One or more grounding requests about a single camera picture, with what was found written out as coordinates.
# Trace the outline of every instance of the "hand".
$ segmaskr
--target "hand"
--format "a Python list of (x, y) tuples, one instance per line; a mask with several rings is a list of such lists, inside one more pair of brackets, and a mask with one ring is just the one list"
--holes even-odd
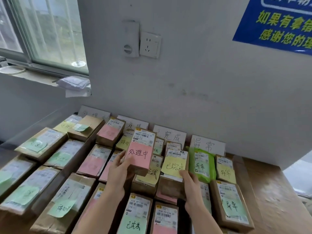
[(184, 189), (187, 199), (185, 210), (192, 218), (195, 212), (206, 209), (201, 196), (200, 183), (196, 175), (186, 170), (181, 170), (180, 175), (184, 179)]
[(111, 192), (114, 198), (120, 202), (124, 197), (123, 185), (127, 178), (131, 177), (131, 174), (127, 174), (127, 168), (131, 164), (132, 157), (128, 157), (122, 163), (121, 159), (124, 157), (126, 151), (122, 151), (118, 154), (110, 166), (108, 171), (107, 183), (105, 191)]

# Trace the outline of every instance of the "forearm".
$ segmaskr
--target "forearm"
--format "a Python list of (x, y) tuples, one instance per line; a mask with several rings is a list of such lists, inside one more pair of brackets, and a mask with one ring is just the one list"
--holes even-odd
[(191, 215), (196, 234), (222, 234), (222, 231), (206, 207), (194, 210)]
[(107, 234), (120, 200), (104, 189), (96, 205), (85, 215), (74, 234)]

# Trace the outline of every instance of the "person's left hand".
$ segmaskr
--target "person's left hand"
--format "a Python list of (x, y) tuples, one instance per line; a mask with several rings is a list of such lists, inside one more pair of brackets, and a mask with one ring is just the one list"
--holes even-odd
[(113, 161), (113, 163), (110, 166), (110, 169), (108, 171), (108, 178), (105, 190), (112, 192), (114, 197), (119, 199), (119, 201), (122, 200), (124, 197), (124, 188), (123, 185), (126, 181), (126, 179), (129, 176), (132, 176), (132, 174), (129, 174), (127, 176), (128, 172), (127, 169), (129, 165), (132, 162), (132, 157), (126, 158), (122, 163), (120, 160), (124, 157), (126, 151), (122, 151), (120, 154), (118, 154)]

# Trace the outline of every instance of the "glass pane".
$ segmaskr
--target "glass pane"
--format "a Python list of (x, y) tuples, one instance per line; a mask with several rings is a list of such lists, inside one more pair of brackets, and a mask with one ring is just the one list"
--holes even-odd
[(11, 0), (37, 63), (88, 73), (77, 0)]
[(2, 0), (0, 0), (0, 48), (23, 52), (12, 28)]

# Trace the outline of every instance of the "window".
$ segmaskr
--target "window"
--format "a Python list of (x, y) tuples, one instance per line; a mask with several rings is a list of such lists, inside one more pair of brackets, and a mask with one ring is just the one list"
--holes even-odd
[(77, 0), (2, 0), (0, 33), (0, 48), (29, 66), (88, 74)]

